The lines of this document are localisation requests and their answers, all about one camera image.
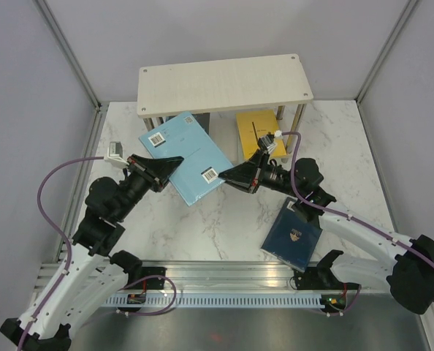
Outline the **light blue barcode book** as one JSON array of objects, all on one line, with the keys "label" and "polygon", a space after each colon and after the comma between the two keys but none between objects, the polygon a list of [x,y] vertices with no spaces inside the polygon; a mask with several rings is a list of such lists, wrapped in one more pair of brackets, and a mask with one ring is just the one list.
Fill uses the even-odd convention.
[{"label": "light blue barcode book", "polygon": [[139,136],[154,159],[183,157],[170,177],[185,203],[195,204],[223,184],[218,175],[232,163],[190,112],[184,112]]}]

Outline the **yellow file folder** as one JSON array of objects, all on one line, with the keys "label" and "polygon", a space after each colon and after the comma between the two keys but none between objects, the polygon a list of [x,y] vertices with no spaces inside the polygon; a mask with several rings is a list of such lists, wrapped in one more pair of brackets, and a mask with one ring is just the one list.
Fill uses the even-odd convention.
[{"label": "yellow file folder", "polygon": [[258,149],[258,139],[276,130],[279,125],[272,110],[256,110],[236,114],[243,158],[249,160]]}]

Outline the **navy blue crest book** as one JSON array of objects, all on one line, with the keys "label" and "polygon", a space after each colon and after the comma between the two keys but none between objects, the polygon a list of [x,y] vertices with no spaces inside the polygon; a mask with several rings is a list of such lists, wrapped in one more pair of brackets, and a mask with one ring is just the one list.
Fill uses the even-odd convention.
[{"label": "navy blue crest book", "polygon": [[311,261],[321,236],[319,221],[307,220],[287,197],[260,249],[300,273]]}]

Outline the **black Moon and Sixpence book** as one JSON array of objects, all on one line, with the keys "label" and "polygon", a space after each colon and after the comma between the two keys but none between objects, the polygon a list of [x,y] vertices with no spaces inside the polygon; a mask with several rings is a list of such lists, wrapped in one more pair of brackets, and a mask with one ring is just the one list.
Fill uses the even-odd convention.
[{"label": "black Moon and Sixpence book", "polygon": [[194,115],[199,125],[209,134],[210,130],[210,113],[199,113]]}]

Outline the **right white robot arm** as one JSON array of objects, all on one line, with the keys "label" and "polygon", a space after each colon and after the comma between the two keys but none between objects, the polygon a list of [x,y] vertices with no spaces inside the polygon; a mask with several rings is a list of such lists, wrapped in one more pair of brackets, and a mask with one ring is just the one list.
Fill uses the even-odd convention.
[{"label": "right white robot arm", "polygon": [[333,233],[371,256],[357,259],[331,250],[316,271],[322,286],[345,282],[382,290],[414,314],[424,314],[434,303],[434,240],[385,230],[347,209],[321,188],[324,177],[314,159],[298,159],[285,170],[258,150],[218,176],[249,194],[265,187],[294,197],[295,213],[307,228]]}]

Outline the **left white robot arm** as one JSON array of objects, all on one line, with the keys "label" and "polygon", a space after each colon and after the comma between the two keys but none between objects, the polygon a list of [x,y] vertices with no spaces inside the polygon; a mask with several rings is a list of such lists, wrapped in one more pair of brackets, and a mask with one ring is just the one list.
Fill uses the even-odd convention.
[{"label": "left white robot arm", "polygon": [[83,220],[72,239],[62,238],[67,248],[62,264],[31,307],[3,322],[1,333],[18,350],[68,350],[111,295],[145,281],[142,260],[112,250],[125,231],[126,216],[148,191],[163,191],[184,159],[108,154],[102,160],[123,169],[125,177],[101,177],[90,185]]}]

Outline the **white two-tier wooden shelf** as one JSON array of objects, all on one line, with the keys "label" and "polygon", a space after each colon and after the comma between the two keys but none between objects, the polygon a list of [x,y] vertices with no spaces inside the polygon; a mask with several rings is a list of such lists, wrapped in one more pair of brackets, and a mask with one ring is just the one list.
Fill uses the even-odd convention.
[{"label": "white two-tier wooden shelf", "polygon": [[278,120],[296,106],[290,123],[297,129],[313,100],[297,54],[168,64],[140,68],[137,115],[147,129],[184,111],[209,113],[210,136],[232,163],[243,158],[235,114],[272,109]]}]

